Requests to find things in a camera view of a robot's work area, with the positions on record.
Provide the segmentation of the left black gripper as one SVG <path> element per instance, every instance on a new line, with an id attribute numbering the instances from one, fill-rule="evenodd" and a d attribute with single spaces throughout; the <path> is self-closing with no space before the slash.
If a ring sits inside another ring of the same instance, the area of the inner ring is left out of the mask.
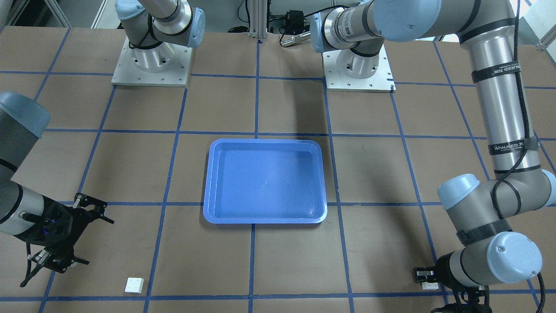
<path id="1" fill-rule="evenodd" d="M 441 283 L 453 292 L 455 303 L 435 308 L 432 313 L 490 313 L 489 288 L 483 286 L 467 286 L 460 282 L 452 273 L 451 254 L 439 258 L 431 267 L 415 267 L 416 283 Z"/>

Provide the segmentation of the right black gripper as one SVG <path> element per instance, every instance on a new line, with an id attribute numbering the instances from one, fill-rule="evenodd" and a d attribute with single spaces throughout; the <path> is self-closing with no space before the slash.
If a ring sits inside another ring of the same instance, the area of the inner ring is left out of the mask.
<path id="1" fill-rule="evenodd" d="M 44 210 L 38 215 L 24 211 L 20 214 L 25 221 L 34 225 L 20 234 L 20 240 L 28 247 L 42 246 L 43 250 L 28 257 L 28 267 L 34 262 L 29 273 L 50 269 L 64 273 L 71 266 L 89 265 L 89 261 L 75 255 L 75 244 L 87 226 L 94 220 L 110 224 L 115 221 L 105 216 L 107 203 L 83 193 L 75 194 L 73 206 L 63 205 L 48 197 L 43 201 Z"/>

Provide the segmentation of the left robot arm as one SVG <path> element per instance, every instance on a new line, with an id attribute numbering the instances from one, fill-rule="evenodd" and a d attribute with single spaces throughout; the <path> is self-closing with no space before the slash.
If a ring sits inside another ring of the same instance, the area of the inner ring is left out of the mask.
<path id="1" fill-rule="evenodd" d="M 436 264 L 415 268 L 419 283 L 442 283 L 455 303 L 435 313 L 490 313 L 489 287 L 537 277 L 540 313 L 546 301 L 538 246 L 514 231 L 508 217 L 555 202 L 555 176 L 541 168 L 520 62 L 519 18 L 507 0 L 370 0 L 327 7 L 308 16 L 316 52 L 348 50 L 372 58 L 384 41 L 456 34 L 468 52 L 493 159 L 495 178 L 463 174 L 437 194 L 464 246 Z"/>

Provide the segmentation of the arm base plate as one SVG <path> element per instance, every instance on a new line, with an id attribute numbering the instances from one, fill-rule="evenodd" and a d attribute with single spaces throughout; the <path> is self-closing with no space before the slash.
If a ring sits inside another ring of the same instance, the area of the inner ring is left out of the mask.
<path id="1" fill-rule="evenodd" d="M 385 46 L 371 57 L 356 55 L 349 49 L 321 55 L 328 91 L 393 93 L 397 90 Z"/>
<path id="2" fill-rule="evenodd" d="M 131 48 L 126 38 L 111 83 L 126 87 L 187 87 L 194 48 L 163 42 L 151 50 Z"/>

